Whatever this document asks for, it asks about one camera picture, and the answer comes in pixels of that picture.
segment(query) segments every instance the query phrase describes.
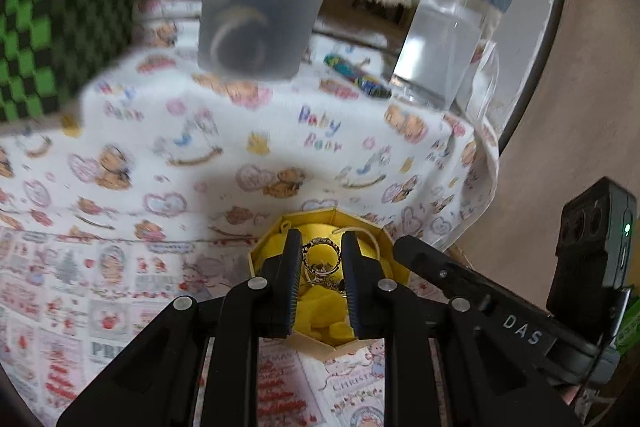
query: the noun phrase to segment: ring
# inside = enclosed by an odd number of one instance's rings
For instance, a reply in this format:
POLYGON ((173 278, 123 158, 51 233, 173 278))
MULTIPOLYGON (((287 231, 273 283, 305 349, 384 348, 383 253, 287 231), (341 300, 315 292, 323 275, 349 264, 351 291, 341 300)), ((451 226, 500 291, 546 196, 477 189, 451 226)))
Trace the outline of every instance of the ring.
POLYGON ((337 272, 340 269, 340 261, 342 259, 342 255, 340 254, 340 248, 336 245, 331 239, 328 237, 315 237, 311 241, 309 241, 306 245, 302 247, 302 262, 305 264, 305 268, 309 270, 316 277, 327 277, 332 273, 337 272), (329 245, 331 248, 335 250, 335 253, 338 254, 338 261, 335 263, 335 266, 329 271, 318 271, 316 268, 312 268, 306 262, 306 254, 307 252, 317 245, 329 245))

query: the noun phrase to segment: beige wall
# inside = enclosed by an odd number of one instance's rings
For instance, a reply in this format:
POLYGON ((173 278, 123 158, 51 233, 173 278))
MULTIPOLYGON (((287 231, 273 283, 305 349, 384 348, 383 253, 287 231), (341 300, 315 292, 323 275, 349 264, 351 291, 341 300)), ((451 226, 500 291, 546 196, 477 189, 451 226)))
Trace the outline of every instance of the beige wall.
POLYGON ((458 245, 478 271, 544 306, 562 206, 604 175, 640 198, 640 0, 565 0, 495 201, 458 245))

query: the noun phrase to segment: rocking horse print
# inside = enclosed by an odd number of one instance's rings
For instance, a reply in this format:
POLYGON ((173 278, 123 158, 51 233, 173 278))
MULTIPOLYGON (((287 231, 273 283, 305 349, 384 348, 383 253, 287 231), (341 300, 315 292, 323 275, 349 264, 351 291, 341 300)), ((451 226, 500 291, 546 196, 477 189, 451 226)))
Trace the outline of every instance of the rocking horse print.
POLYGON ((335 177, 336 181, 341 182, 344 188, 367 188, 380 183, 386 178, 382 168, 391 160, 390 150, 391 146, 387 145, 373 153, 360 169, 353 170, 350 165, 347 165, 335 177))

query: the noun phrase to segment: christmas tree print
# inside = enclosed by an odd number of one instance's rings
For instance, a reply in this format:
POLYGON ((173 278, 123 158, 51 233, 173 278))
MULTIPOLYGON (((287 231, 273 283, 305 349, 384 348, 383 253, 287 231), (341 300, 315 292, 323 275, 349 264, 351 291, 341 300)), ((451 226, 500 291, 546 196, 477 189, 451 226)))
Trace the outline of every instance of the christmas tree print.
POLYGON ((306 400, 298 394, 296 382, 287 378, 291 369, 261 357, 258 363, 260 427, 310 427, 318 423, 316 416, 308 412, 306 400))
POLYGON ((60 262, 56 270, 56 278, 68 285, 72 285, 79 279, 78 265, 76 265, 73 252, 66 252, 65 258, 60 262))
POLYGON ((78 390, 69 378, 69 369, 72 366, 65 357, 65 349, 60 344, 52 343, 49 351, 49 370, 45 389, 47 403, 60 409, 69 405, 78 397, 78 390))

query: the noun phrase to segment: yellow box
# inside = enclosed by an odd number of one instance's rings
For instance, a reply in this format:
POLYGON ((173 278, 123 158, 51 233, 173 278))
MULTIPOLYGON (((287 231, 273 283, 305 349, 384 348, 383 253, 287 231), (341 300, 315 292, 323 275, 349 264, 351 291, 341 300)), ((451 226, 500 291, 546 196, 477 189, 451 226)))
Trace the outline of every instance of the yellow box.
MULTIPOLYGON (((260 241, 249 252, 249 261, 251 267, 251 275, 255 276, 255 273, 260 270, 263 259, 260 256, 262 247, 267 242, 268 238, 275 233, 280 233, 280 226, 283 221, 289 221, 291 228, 295 229, 300 225, 309 225, 311 223, 323 223, 325 225, 333 225, 337 229, 344 227, 359 227, 361 229, 368 230, 376 238, 378 246, 380 247, 380 257, 386 259, 391 265, 391 270, 394 274, 394 279, 406 285, 409 280, 409 270, 399 263, 396 263, 393 257, 393 245, 394 242, 387 233, 378 225, 375 225, 369 221, 365 221, 361 217, 352 216, 339 210, 338 208, 329 208, 321 210, 310 210, 308 212, 296 212, 293 214, 284 214, 277 220, 276 223, 269 229, 269 231, 260 238, 260 241)), ((366 234, 358 235, 358 239, 364 241, 368 245, 370 244, 370 238, 366 234)), ((356 340, 347 344, 342 344, 338 347, 329 346, 311 337, 303 335, 302 333, 293 330, 292 335, 287 338, 287 343, 295 350, 305 353, 310 357, 314 357, 318 360, 334 359, 341 357, 347 353, 357 351, 361 347, 368 346, 372 341, 360 341, 356 340)))

